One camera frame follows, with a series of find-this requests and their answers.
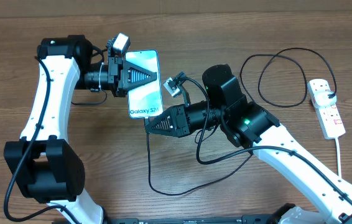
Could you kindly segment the blue Galaxy smartphone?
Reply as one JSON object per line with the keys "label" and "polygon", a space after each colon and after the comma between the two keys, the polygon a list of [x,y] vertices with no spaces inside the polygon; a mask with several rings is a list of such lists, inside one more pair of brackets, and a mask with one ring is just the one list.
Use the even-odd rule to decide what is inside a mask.
{"label": "blue Galaxy smartphone", "polygon": [[159,60],[156,50],[133,51],[126,60],[156,73],[157,79],[128,92],[129,116],[132,119],[148,118],[163,112]]}

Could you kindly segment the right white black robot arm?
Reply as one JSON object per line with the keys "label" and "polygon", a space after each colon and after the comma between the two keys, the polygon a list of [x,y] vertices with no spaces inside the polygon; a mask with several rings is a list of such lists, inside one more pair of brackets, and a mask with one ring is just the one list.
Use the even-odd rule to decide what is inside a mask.
{"label": "right white black robot arm", "polygon": [[204,101],[185,101],[146,120],[146,133],[182,138],[219,126],[238,150],[207,164],[248,152],[281,173],[317,209],[309,212],[287,203],[268,223],[352,223],[352,184],[302,147],[273,114],[248,102],[229,65],[208,68],[202,80]]}

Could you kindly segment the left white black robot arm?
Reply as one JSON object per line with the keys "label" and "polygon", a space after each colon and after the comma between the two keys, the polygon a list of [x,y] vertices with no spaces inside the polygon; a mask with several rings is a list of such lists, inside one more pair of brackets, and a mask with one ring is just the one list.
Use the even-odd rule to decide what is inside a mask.
{"label": "left white black robot arm", "polygon": [[106,50],[84,35],[45,38],[37,47],[39,83],[29,120],[18,141],[4,146],[12,173],[10,187],[59,211],[69,223],[109,223],[105,209],[85,189],[85,168],[68,143],[68,120],[75,90],[142,96],[160,88],[157,52],[129,51],[124,34]]}

